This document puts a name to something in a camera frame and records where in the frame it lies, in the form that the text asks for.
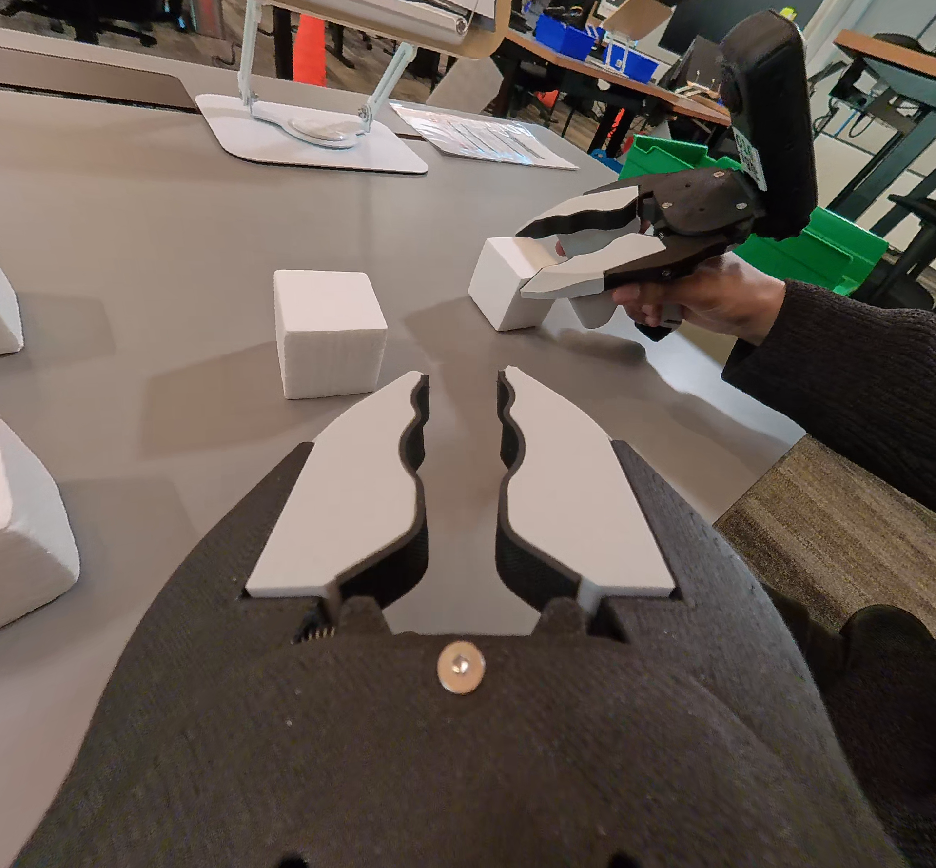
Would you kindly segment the clear plastic sleeve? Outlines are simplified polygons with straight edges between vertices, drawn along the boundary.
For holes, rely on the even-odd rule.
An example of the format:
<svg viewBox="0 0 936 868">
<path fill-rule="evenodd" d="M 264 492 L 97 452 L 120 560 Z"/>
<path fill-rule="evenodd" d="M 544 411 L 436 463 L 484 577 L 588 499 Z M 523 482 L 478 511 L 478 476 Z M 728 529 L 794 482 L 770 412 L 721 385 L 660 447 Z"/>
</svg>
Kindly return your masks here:
<svg viewBox="0 0 936 868">
<path fill-rule="evenodd" d="M 448 156 L 566 172 L 578 169 L 521 124 L 434 112 L 395 101 L 390 107 L 418 136 Z"/>
</svg>

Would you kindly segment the person's dark clothing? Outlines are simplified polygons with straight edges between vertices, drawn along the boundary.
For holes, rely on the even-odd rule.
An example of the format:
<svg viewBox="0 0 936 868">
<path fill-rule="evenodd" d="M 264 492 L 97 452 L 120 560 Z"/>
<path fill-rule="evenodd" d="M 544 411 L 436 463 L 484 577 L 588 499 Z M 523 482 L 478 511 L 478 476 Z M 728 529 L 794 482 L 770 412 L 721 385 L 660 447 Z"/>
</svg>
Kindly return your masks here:
<svg viewBox="0 0 936 868">
<path fill-rule="evenodd" d="M 813 675 L 861 791 L 911 866 L 935 865 L 935 640 L 888 605 L 838 632 L 764 587 Z"/>
</svg>

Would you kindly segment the grey desk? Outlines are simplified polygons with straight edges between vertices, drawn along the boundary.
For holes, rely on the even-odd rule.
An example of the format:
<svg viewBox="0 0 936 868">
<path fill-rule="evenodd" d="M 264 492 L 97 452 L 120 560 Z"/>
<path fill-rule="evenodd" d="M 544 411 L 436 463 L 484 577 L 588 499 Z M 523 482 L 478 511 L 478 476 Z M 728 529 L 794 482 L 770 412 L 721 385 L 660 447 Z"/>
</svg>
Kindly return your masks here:
<svg viewBox="0 0 936 868">
<path fill-rule="evenodd" d="M 518 365 L 629 443 L 708 522 L 802 437 L 721 381 L 725 339 L 650 344 L 623 312 L 584 334 L 567 302 L 498 334 L 467 295 L 487 237 L 607 183 L 441 155 L 422 176 L 266 168 L 193 113 L 2 92 L 2 270 L 24 349 L 2 358 L 2 419 L 58 484 L 78 582 L 2 629 L 2 866 L 66 776 L 126 641 L 193 547 L 355 397 L 287 401 L 273 274 L 363 272 L 388 324 L 379 385 L 430 381 L 429 565 L 394 632 L 523 634 L 494 564 L 505 469 L 498 370 Z"/>
</svg>

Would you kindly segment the wooden standing desk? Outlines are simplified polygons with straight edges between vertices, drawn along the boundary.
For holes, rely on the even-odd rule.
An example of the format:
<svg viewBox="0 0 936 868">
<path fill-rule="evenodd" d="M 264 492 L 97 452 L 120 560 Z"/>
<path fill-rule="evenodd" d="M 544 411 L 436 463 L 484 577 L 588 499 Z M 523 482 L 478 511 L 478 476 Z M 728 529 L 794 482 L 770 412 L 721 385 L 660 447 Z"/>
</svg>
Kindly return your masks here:
<svg viewBox="0 0 936 868">
<path fill-rule="evenodd" d="M 844 30 L 836 47 L 851 60 L 830 95 L 890 138 L 828 209 L 853 223 L 934 143 L 935 60 L 912 39 Z"/>
</svg>

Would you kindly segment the wooden table with black legs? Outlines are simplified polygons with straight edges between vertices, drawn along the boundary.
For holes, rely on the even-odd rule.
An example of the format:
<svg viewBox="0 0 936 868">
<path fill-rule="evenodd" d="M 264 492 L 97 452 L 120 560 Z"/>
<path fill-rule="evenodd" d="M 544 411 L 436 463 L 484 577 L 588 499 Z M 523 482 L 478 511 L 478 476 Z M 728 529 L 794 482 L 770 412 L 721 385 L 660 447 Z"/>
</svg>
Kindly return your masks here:
<svg viewBox="0 0 936 868">
<path fill-rule="evenodd" d="M 724 127 L 731 126 L 731 115 L 724 107 L 705 105 L 673 91 L 661 88 L 659 85 L 651 82 L 644 83 L 630 79 L 612 68 L 594 64 L 592 59 L 579 61 L 570 56 L 556 53 L 553 49 L 538 42 L 532 36 L 522 34 L 513 29 L 507 31 L 506 40 L 521 47 L 522 50 L 535 55 L 537 58 L 551 65 L 558 66 L 563 70 L 574 72 L 584 77 L 606 81 L 609 84 L 626 89 L 632 94 L 636 93 L 646 98 L 658 99 L 674 114 L 705 121 L 709 124 Z"/>
</svg>

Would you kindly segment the white foam cube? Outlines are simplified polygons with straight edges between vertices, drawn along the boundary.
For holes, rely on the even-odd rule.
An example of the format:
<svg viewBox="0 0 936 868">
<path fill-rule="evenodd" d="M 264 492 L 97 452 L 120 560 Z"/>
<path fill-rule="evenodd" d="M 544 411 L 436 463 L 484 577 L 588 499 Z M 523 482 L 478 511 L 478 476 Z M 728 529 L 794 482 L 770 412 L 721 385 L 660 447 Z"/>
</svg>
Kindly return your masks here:
<svg viewBox="0 0 936 868">
<path fill-rule="evenodd" d="M 0 272 L 1 355 L 14 354 L 24 347 L 24 335 L 17 294 L 6 274 Z"/>
<path fill-rule="evenodd" d="M 474 267 L 468 295 L 498 333 L 539 327 L 552 307 L 552 300 L 525 299 L 521 289 L 540 270 L 563 260 L 553 242 L 487 238 Z"/>
<path fill-rule="evenodd" d="M 376 390 L 388 324 L 367 274 L 281 269 L 273 294 L 287 400 Z"/>
<path fill-rule="evenodd" d="M 78 580 L 78 547 L 50 472 L 1 423 L 1 626 L 52 602 Z"/>
</svg>

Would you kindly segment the person's right hand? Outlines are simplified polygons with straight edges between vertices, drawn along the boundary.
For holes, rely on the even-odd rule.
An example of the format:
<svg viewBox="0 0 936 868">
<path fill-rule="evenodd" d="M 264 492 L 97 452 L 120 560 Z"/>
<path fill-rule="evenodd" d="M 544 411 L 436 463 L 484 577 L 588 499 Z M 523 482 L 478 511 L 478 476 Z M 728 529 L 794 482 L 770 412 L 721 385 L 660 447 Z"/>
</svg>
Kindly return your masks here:
<svg viewBox="0 0 936 868">
<path fill-rule="evenodd" d="M 709 332 L 760 346 L 773 327 L 786 284 L 732 253 L 713 257 L 671 282 L 630 283 L 612 299 L 635 323 L 661 327 L 687 320 Z"/>
</svg>

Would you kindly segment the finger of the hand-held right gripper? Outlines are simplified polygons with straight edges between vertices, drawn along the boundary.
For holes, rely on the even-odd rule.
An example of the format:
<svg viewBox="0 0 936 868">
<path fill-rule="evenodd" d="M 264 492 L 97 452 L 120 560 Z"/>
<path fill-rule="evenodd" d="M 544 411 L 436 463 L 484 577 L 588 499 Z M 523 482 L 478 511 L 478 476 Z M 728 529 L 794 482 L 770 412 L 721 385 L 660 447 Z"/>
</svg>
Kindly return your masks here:
<svg viewBox="0 0 936 868">
<path fill-rule="evenodd" d="M 569 198 L 522 226 L 516 237 L 541 240 L 623 230 L 638 218 L 639 195 L 637 185 L 614 185 Z"/>
<path fill-rule="evenodd" d="M 605 277 L 625 269 L 646 257 L 665 253 L 657 237 L 636 232 L 621 235 L 604 247 L 568 257 L 565 261 L 539 270 L 520 289 L 524 300 L 556 300 L 600 294 Z"/>
</svg>

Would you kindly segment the orange traffic cone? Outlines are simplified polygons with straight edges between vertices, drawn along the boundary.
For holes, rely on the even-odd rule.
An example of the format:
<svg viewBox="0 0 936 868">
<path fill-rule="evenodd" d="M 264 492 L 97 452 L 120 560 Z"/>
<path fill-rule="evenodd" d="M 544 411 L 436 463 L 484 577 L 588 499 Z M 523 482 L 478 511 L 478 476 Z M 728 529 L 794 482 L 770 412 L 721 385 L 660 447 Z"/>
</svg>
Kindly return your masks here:
<svg viewBox="0 0 936 868">
<path fill-rule="evenodd" d="M 300 14 L 292 48 L 293 80 L 327 87 L 326 25 L 322 19 Z"/>
</svg>

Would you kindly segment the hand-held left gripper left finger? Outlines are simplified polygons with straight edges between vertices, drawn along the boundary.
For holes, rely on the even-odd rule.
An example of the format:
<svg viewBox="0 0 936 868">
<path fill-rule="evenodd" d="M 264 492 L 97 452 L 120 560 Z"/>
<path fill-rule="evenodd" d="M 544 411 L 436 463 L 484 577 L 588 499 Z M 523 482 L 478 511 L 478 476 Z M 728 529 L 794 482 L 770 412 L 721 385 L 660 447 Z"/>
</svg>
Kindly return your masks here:
<svg viewBox="0 0 936 868">
<path fill-rule="evenodd" d="M 360 400 L 312 442 L 245 585 L 253 599 L 317 597 L 329 617 L 356 596 L 382 609 L 421 581 L 428 523 L 429 378 L 418 371 Z"/>
</svg>

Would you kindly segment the green plastic bin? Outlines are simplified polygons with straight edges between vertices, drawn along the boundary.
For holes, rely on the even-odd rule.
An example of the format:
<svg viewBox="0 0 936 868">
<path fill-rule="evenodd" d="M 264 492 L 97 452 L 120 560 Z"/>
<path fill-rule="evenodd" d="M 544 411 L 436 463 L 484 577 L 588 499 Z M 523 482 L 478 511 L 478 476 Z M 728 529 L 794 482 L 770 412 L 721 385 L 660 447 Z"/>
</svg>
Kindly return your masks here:
<svg viewBox="0 0 936 868">
<path fill-rule="evenodd" d="M 629 141 L 621 163 L 622 180 L 714 166 L 742 169 L 731 158 L 712 158 L 702 144 L 647 135 Z M 770 276 L 799 280 L 848 296 L 865 282 L 886 250 L 887 242 L 882 238 L 819 207 L 798 237 L 774 241 L 752 235 L 735 252 Z"/>
</svg>

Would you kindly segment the open cardboard box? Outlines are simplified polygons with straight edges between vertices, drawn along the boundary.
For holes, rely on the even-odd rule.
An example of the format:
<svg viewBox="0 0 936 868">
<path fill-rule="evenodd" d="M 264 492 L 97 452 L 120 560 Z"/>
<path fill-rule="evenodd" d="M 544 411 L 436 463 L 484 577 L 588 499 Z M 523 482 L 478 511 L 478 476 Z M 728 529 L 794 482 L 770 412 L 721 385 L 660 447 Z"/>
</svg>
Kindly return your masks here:
<svg viewBox="0 0 936 868">
<path fill-rule="evenodd" d="M 688 0 L 626 0 L 601 23 L 613 39 L 636 44 L 666 23 L 674 8 Z"/>
</svg>

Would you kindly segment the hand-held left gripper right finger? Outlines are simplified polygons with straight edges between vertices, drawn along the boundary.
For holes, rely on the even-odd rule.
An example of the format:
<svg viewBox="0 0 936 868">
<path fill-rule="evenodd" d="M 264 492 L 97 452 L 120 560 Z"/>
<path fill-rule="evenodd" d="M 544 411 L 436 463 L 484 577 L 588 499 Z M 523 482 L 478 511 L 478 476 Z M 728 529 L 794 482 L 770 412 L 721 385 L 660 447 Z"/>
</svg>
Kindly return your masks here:
<svg viewBox="0 0 936 868">
<path fill-rule="evenodd" d="M 609 597 L 666 599 L 675 578 L 602 427 L 523 372 L 498 372 L 497 572 L 538 612 L 556 598 L 596 616 Z"/>
</svg>

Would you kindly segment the blue plastic bin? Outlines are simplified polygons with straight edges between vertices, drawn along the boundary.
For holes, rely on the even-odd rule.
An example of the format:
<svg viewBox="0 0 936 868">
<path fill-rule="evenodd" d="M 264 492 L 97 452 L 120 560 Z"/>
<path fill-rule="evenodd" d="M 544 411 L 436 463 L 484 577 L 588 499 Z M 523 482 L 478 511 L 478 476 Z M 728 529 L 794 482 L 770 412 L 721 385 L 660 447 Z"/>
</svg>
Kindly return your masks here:
<svg viewBox="0 0 936 868">
<path fill-rule="evenodd" d="M 556 54 L 579 62 L 589 57 L 596 43 L 596 36 L 591 30 L 577 29 L 545 13 L 538 17 L 533 37 L 537 43 Z"/>
<path fill-rule="evenodd" d="M 644 55 L 632 45 L 613 40 L 604 45 L 602 62 L 608 70 L 643 84 L 652 82 L 660 66 L 657 59 Z"/>
</svg>

